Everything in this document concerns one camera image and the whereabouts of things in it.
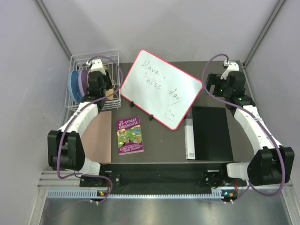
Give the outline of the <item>purple plate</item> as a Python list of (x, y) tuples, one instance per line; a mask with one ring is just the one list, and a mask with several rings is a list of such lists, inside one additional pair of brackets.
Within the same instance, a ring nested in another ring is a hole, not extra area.
[(82, 69), (78, 76), (79, 90), (82, 96), (87, 93), (88, 88), (88, 70)]

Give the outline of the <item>blue plate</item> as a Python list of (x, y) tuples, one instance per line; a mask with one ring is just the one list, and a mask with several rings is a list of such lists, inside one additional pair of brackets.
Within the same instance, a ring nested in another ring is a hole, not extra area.
[(72, 100), (76, 103), (79, 103), (81, 101), (78, 77), (79, 77), (78, 71), (73, 70), (69, 73), (68, 80), (67, 80), (67, 87), (68, 87), (69, 94)]

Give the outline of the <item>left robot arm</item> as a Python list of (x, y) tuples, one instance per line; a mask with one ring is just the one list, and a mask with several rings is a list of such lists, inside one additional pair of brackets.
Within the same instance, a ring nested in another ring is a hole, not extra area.
[(73, 175), (90, 175), (96, 186), (106, 182), (103, 165), (92, 161), (84, 152), (82, 135), (90, 122), (101, 112), (106, 99), (106, 91), (112, 87), (107, 70), (91, 72), (88, 77), (87, 95), (82, 98), (76, 112), (68, 122), (58, 130), (52, 130), (47, 136), (48, 164), (56, 169), (60, 179), (61, 170), (72, 171)]

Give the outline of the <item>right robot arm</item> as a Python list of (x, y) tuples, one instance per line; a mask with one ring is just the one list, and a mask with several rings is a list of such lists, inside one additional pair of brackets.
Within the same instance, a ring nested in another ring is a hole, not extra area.
[(290, 180), (294, 151), (284, 147), (266, 128), (256, 104), (245, 94), (246, 79), (242, 72), (232, 71), (226, 79), (220, 74), (209, 74), (206, 88), (214, 87), (213, 96), (224, 98), (226, 108), (246, 133), (254, 157), (249, 163), (234, 162), (223, 166), (219, 181), (231, 185), (236, 179), (248, 180), (253, 186), (280, 184)]

